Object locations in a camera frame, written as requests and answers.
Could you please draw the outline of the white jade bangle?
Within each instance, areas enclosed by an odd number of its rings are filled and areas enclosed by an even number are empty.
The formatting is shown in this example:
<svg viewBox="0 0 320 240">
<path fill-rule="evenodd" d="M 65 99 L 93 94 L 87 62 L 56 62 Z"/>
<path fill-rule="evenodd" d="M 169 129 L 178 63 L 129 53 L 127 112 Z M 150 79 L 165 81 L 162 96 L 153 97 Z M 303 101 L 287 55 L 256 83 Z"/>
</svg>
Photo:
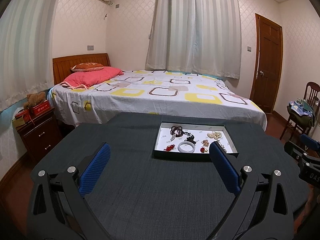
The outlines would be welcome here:
<svg viewBox="0 0 320 240">
<path fill-rule="evenodd" d="M 181 153 L 194 153 L 195 152 L 195 144 L 189 141 L 182 141 L 179 143 L 177 147 L 178 151 Z"/>
</svg>

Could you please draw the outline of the red tassel knot charm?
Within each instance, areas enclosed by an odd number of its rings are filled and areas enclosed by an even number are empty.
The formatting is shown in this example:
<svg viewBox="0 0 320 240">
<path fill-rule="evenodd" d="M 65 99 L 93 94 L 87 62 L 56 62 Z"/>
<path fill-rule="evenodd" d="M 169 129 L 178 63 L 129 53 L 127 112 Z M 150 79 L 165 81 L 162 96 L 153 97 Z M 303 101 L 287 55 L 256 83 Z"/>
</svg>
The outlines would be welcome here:
<svg viewBox="0 0 320 240">
<path fill-rule="evenodd" d="M 175 148 L 175 145 L 174 145 L 174 144 L 171 144 L 171 145 L 168 145 L 168 146 L 164 149 L 164 151 L 170 152 L 170 151 L 172 151 L 174 148 Z"/>
</svg>

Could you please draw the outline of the crystal rhinestone brooch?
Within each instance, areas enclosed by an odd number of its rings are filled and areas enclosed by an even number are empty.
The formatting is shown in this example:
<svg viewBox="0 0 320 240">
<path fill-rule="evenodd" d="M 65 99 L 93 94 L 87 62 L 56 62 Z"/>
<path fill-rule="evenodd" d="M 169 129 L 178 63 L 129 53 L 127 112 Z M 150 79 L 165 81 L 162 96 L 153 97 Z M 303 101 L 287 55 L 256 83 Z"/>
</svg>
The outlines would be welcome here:
<svg viewBox="0 0 320 240">
<path fill-rule="evenodd" d="M 173 141 L 175 138 L 176 138 L 176 134 L 173 134 L 173 135 L 171 136 L 170 141 Z"/>
</svg>

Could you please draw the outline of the red tassel gold charm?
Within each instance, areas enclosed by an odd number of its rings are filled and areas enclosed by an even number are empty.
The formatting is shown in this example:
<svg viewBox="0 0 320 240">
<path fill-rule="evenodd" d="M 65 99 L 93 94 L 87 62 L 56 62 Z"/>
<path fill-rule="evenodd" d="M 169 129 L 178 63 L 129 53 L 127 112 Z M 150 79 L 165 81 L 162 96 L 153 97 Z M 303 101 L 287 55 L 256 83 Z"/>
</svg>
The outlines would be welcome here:
<svg viewBox="0 0 320 240">
<path fill-rule="evenodd" d="M 200 148 L 201 153 L 208 153 L 208 149 L 205 147 Z"/>
</svg>

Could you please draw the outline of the pile of clothes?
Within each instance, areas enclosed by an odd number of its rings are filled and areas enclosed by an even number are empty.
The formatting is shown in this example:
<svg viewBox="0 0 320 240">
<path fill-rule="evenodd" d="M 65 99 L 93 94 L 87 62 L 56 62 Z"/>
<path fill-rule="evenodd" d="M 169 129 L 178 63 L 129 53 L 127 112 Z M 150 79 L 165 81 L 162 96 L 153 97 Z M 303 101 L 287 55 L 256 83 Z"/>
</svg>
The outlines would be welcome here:
<svg viewBox="0 0 320 240">
<path fill-rule="evenodd" d="M 315 113 L 313 108 L 302 99 L 290 101 L 287 106 L 287 111 L 292 117 L 292 120 L 298 121 L 299 126 L 307 128 L 315 125 Z"/>
</svg>

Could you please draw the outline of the wooden chair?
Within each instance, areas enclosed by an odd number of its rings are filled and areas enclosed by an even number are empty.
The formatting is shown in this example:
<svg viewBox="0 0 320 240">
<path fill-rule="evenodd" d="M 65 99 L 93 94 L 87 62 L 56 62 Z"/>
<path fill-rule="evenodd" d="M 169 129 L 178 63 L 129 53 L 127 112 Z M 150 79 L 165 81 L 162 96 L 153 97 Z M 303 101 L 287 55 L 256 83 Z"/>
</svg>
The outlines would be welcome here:
<svg viewBox="0 0 320 240">
<path fill-rule="evenodd" d="M 279 139 L 283 138 L 291 122 L 294 126 L 289 140 L 293 138 L 296 130 L 309 135 L 310 131 L 316 126 L 319 114 L 319 85 L 315 82 L 308 82 L 303 98 L 290 101 L 287 105 L 287 112 L 289 117 Z"/>
</svg>

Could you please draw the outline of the dark grey table cloth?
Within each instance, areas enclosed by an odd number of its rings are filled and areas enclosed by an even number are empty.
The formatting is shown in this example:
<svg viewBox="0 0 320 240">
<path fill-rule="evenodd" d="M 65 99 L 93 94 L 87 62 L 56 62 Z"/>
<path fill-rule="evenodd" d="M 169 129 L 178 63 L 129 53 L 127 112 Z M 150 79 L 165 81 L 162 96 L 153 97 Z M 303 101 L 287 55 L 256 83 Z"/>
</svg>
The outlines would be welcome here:
<svg viewBox="0 0 320 240">
<path fill-rule="evenodd" d="M 103 142 L 111 159 L 86 201 L 114 239 L 205 239 L 234 199 L 212 163 L 167 161 L 151 155 L 161 123 L 219 125 L 227 129 L 238 161 L 255 172 L 280 170 L 294 212 L 309 187 L 283 144 L 249 122 L 120 113 L 106 124 L 81 124 L 32 170 L 49 174 L 78 165 Z"/>
</svg>

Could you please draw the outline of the dark wooden nightstand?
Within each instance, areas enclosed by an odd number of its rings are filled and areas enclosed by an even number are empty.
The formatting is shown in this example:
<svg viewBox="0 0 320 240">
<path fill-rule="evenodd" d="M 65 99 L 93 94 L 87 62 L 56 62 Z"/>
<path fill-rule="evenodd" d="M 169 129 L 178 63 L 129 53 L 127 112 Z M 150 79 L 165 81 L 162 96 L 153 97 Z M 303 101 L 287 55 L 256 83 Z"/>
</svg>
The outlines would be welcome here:
<svg viewBox="0 0 320 240">
<path fill-rule="evenodd" d="M 21 137 L 27 153 L 36 164 L 45 157 L 62 139 L 54 109 L 29 119 L 23 117 L 12 120 L 18 135 Z"/>
</svg>

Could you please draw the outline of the red gift box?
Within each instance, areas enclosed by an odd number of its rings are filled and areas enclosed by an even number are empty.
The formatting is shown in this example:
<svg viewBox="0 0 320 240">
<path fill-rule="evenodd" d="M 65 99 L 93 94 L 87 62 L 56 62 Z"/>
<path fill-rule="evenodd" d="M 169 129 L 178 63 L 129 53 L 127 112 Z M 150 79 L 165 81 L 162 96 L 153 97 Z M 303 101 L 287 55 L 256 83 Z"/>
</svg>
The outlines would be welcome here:
<svg viewBox="0 0 320 240">
<path fill-rule="evenodd" d="M 49 101 L 45 100 L 43 103 L 40 103 L 34 107 L 31 107 L 29 109 L 29 112 L 32 117 L 37 117 L 37 116 L 40 116 L 40 115 L 46 113 L 47 111 L 49 111 L 51 109 L 52 108 L 51 108 Z"/>
</svg>

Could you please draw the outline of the bed with patterned sheet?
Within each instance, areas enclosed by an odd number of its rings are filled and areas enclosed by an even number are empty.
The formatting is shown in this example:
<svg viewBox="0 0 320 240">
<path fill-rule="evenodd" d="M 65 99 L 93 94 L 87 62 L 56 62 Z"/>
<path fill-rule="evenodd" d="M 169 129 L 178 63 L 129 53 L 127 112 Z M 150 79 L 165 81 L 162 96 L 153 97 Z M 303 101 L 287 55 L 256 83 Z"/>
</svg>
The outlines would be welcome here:
<svg viewBox="0 0 320 240">
<path fill-rule="evenodd" d="M 146 113 L 226 119 L 267 127 L 266 114 L 212 76 L 167 71 L 124 72 L 87 89 L 55 85 L 48 93 L 65 124 L 104 124 L 115 115 Z"/>
</svg>

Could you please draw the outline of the brown teddy bear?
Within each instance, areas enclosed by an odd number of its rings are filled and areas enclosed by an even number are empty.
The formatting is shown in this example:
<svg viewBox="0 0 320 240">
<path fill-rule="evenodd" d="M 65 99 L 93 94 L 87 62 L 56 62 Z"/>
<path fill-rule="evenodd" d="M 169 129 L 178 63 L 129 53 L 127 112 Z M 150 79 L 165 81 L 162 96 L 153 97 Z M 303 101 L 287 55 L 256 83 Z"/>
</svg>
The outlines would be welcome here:
<svg viewBox="0 0 320 240">
<path fill-rule="evenodd" d="M 29 109 L 30 107 L 35 107 L 38 104 L 43 103 L 45 100 L 46 100 L 45 92 L 27 94 L 27 101 L 23 104 L 23 109 Z"/>
</svg>

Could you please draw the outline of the pink pillow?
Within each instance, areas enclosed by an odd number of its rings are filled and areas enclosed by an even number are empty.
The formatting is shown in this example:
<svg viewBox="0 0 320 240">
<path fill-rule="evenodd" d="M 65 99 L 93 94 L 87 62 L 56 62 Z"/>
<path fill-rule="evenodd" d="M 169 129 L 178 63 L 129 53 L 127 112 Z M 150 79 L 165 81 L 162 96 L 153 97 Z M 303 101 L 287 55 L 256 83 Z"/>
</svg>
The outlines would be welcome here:
<svg viewBox="0 0 320 240">
<path fill-rule="evenodd" d="M 88 89 L 93 85 L 97 85 L 119 75 L 124 75 L 124 72 L 121 69 L 103 67 L 100 70 L 95 71 L 75 72 L 66 77 L 60 85 L 69 89 Z"/>
</svg>

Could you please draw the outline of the orange cushion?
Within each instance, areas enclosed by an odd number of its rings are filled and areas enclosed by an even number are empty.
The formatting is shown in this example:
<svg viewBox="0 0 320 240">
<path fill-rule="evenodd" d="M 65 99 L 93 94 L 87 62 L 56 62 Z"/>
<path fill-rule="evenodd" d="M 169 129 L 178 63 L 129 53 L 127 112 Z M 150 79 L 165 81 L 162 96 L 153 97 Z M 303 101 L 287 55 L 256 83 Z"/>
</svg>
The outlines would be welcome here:
<svg viewBox="0 0 320 240">
<path fill-rule="evenodd" d="M 94 62 L 86 62 L 86 63 L 80 63 L 76 64 L 71 68 L 71 72 L 92 72 L 97 70 L 102 70 L 105 66 L 103 66 L 100 63 L 94 63 Z"/>
</svg>

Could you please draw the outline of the side window curtain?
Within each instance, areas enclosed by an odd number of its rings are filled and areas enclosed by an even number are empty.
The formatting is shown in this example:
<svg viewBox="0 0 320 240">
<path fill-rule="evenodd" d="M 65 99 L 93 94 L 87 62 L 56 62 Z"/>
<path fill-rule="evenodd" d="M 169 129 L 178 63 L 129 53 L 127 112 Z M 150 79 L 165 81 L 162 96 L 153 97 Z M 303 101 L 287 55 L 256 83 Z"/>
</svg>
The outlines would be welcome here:
<svg viewBox="0 0 320 240">
<path fill-rule="evenodd" d="M 58 0 L 11 0 L 1 16 L 1 110 L 53 86 Z"/>
</svg>

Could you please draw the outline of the white striped curtain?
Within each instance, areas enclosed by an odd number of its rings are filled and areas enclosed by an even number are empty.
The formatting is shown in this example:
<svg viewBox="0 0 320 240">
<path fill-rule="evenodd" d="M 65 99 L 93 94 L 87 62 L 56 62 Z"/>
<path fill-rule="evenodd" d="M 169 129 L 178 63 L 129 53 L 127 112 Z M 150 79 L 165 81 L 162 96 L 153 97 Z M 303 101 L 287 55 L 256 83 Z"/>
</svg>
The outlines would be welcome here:
<svg viewBox="0 0 320 240">
<path fill-rule="evenodd" d="M 156 0 L 147 70 L 239 79 L 238 0 Z"/>
</svg>

